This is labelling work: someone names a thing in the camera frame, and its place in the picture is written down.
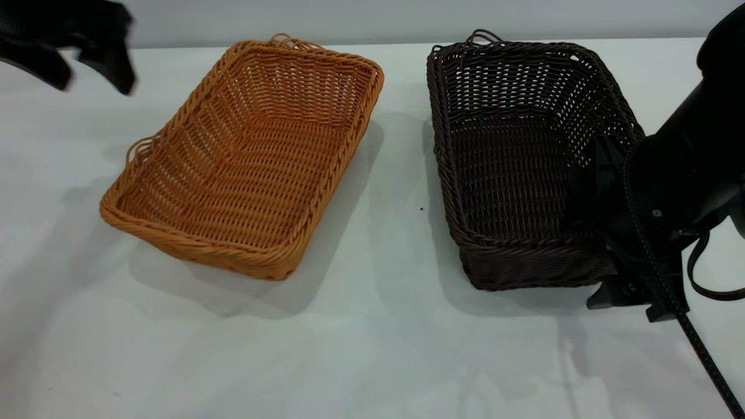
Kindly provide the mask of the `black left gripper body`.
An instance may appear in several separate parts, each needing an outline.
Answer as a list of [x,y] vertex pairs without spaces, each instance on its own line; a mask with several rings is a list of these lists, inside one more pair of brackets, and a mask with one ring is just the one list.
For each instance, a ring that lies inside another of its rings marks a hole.
[[2,49],[122,47],[134,22],[114,1],[2,1]]

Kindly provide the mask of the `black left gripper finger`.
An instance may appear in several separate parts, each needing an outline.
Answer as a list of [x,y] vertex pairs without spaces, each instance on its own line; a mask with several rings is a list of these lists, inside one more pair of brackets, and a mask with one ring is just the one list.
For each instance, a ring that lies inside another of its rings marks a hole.
[[55,49],[2,40],[1,61],[33,75],[59,91],[66,90],[72,80],[69,64]]
[[130,95],[136,84],[136,72],[131,63],[127,40],[106,39],[80,49],[77,60],[98,72],[122,95]]

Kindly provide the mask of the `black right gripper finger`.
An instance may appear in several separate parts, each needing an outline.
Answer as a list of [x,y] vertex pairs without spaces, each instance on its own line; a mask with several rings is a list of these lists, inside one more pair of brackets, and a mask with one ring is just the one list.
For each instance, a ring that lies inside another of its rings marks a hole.
[[589,164],[567,173],[566,229],[628,235],[626,150],[617,136],[598,136],[588,144],[588,150]]
[[622,274],[601,278],[599,288],[586,300],[588,310],[612,307],[635,307],[648,303],[647,295],[633,280]]

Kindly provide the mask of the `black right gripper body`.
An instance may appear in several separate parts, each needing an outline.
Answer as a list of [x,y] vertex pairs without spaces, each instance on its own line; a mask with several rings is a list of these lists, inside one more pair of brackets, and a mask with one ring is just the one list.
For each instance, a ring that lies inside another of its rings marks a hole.
[[682,290],[682,250],[725,218],[743,233],[743,140],[657,134],[632,149],[605,138],[605,239],[645,292]]

